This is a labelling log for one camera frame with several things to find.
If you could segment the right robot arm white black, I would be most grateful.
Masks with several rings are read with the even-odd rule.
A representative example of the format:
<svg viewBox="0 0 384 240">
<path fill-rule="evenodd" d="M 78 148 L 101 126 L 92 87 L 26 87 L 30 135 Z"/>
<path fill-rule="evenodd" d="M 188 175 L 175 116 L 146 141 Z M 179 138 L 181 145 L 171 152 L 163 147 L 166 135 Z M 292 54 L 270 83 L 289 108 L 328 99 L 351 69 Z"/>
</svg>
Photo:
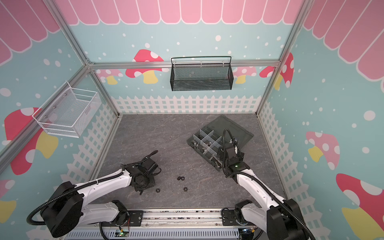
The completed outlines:
<svg viewBox="0 0 384 240">
<path fill-rule="evenodd" d="M 267 233 L 270 240 L 314 240 L 315 236 L 306 225 L 298 203 L 284 199 L 267 187 L 243 162 L 244 153 L 235 141 L 219 149 L 222 170 L 247 190 L 260 205 L 243 201 L 235 207 L 241 224 L 252 223 Z"/>
</svg>

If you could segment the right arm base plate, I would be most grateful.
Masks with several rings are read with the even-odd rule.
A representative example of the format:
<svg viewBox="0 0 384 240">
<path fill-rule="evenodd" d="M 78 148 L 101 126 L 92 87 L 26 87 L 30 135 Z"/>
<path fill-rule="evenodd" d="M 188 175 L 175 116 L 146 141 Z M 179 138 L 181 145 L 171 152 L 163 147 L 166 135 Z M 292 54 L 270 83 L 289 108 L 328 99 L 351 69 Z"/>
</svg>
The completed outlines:
<svg viewBox="0 0 384 240">
<path fill-rule="evenodd" d="M 243 220 L 236 209 L 223 208 L 221 210 L 223 226 L 247 226 L 248 222 Z"/>
</svg>

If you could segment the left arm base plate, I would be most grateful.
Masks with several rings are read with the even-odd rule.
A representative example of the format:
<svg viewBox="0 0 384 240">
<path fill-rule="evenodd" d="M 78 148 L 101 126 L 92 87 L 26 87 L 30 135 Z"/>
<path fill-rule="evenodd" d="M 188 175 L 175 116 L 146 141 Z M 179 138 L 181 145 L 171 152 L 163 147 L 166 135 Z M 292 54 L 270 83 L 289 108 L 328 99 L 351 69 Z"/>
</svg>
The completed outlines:
<svg viewBox="0 0 384 240">
<path fill-rule="evenodd" d="M 118 213 L 115 219 L 110 222 L 103 222 L 103 227 L 140 227 L 144 211 L 128 210 Z"/>
</svg>

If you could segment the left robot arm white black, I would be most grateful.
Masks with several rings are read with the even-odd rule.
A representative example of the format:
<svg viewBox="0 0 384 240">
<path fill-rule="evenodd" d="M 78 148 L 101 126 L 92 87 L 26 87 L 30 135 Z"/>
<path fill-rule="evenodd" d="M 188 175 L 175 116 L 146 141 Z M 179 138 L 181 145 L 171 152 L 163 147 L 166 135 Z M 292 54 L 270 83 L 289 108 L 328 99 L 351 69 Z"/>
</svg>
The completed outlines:
<svg viewBox="0 0 384 240">
<path fill-rule="evenodd" d="M 122 164 L 119 170 L 103 178 L 80 184 L 62 183 L 48 201 L 27 216 L 26 222 L 32 226 L 46 226 L 54 238 L 91 224 L 102 227 L 103 223 L 108 223 L 119 228 L 138 225 L 139 216 L 130 213 L 121 201 L 93 202 L 129 186 L 140 194 L 154 187 L 155 176 L 162 171 L 151 159 L 157 153 L 153 151 L 141 161 Z"/>
</svg>

